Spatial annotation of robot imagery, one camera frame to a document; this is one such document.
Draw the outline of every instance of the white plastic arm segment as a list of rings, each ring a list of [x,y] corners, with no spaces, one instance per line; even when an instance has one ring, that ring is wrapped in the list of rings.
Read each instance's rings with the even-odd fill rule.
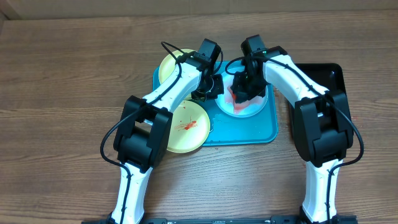
[[[181,68],[181,78],[178,80],[175,86],[162,97],[161,100],[154,104],[154,106],[158,108],[164,107],[167,108],[170,112],[174,112],[174,110],[179,106],[182,100],[188,94],[198,88],[201,78],[201,72],[199,72],[196,67],[187,63],[182,63]],[[143,98],[146,99],[147,102],[151,102],[152,100],[156,99],[174,82],[174,80],[177,78],[178,71],[179,68],[178,65],[176,65],[174,71],[166,79],[166,81],[164,81],[155,91],[149,93]]]
[[[341,164],[343,160],[332,160],[324,163],[320,168],[315,167],[311,162],[306,163],[307,181],[305,187],[305,199],[303,202],[303,211],[311,222],[324,222],[327,220],[326,213],[326,190],[328,186],[329,170]],[[331,177],[330,184],[330,218],[337,214],[335,207],[335,195],[337,175],[340,168],[335,169]]]
[[[130,189],[127,195],[126,210],[124,212],[123,224],[138,224],[142,216],[144,216],[144,197],[145,191],[147,190],[147,184],[149,180],[149,175],[153,168],[149,168],[145,174],[139,172],[139,168],[130,165],[128,163],[124,164],[132,175],[130,182]],[[127,187],[127,172],[121,168],[122,176],[120,178],[119,196],[118,202],[116,203],[116,208],[112,212],[112,218],[116,223],[120,223],[124,194],[126,193]]]
[[[290,67],[298,71],[299,74],[321,94],[325,94],[325,92],[328,90],[327,88],[314,82],[299,68],[297,68],[290,56],[278,55],[272,59],[284,64],[288,64]],[[262,73],[264,74],[264,79],[268,83],[273,84],[287,98],[293,107],[296,101],[299,101],[304,97],[314,98],[317,96],[305,86],[305,84],[296,76],[296,74],[274,62],[264,62]]]

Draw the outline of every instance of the pale yellow saucer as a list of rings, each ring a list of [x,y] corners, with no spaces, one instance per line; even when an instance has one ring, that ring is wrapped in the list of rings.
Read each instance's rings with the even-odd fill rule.
[[[198,104],[183,100],[173,113],[167,150],[185,153],[199,148],[210,132],[210,119]]]
[[[185,53],[193,52],[193,50],[190,49],[181,49]],[[181,56],[182,53],[179,50],[176,50],[173,52],[173,54],[178,57]],[[175,68],[175,60],[174,58],[168,54],[166,58],[163,59],[162,63],[160,64],[159,67],[159,83],[162,84],[166,79],[171,75],[171,73],[174,71]],[[185,97],[186,100],[192,99],[191,94],[188,94],[187,97]]]

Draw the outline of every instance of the plate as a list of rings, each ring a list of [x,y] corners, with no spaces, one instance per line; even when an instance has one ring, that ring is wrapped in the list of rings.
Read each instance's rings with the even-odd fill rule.
[[[229,72],[241,72],[242,68],[230,68]],[[218,95],[216,99],[216,104],[218,107],[226,114],[230,116],[234,116],[235,118],[248,118],[260,112],[267,103],[268,94],[265,97],[256,96],[255,98],[250,100],[250,105],[247,107],[243,107],[243,105],[247,102],[241,104],[242,106],[236,106],[233,103],[233,97],[231,95],[230,86],[232,85],[234,76],[228,75],[226,72],[222,74],[223,83],[224,83],[224,94]]]
[[[199,148],[210,132],[210,119],[198,104],[183,100],[173,113],[167,150],[186,153]]]
[[[193,52],[193,50],[190,49],[181,49],[185,53]],[[176,50],[173,52],[175,57],[181,56],[182,53],[179,50]],[[175,69],[175,60],[174,58],[168,54],[166,58],[163,59],[162,63],[160,64],[159,67],[159,83],[162,84],[166,79],[172,74],[172,72]],[[188,94],[187,97],[185,97],[186,100],[192,99],[191,94]]]

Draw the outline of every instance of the wooden table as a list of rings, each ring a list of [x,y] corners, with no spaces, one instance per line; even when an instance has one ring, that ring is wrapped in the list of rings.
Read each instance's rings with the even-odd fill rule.
[[[114,209],[120,170],[100,141],[130,95],[151,91],[166,56],[160,41],[197,49],[217,41],[226,60],[261,34],[295,62],[344,70],[363,160],[339,174],[336,206],[360,223],[398,222],[398,11],[6,21],[0,35],[0,222],[80,223]],[[270,144],[166,153],[145,199],[148,217],[298,214],[305,166],[275,91],[279,134]],[[358,154],[358,143],[348,158]],[[116,158],[111,143],[107,155]]]

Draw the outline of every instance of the blue mat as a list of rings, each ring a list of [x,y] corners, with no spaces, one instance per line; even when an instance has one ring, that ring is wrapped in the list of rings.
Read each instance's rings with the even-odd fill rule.
[[[223,62],[219,73],[225,71]],[[240,62],[232,63],[230,68],[240,67]],[[159,67],[153,77],[153,89],[160,86]],[[268,101],[264,108],[248,118],[235,118],[224,113],[215,100],[205,102],[195,101],[205,109],[210,118],[210,133],[204,146],[225,146],[237,144],[267,143],[274,140],[278,134],[278,122],[275,110],[275,96],[272,85],[268,87]]]

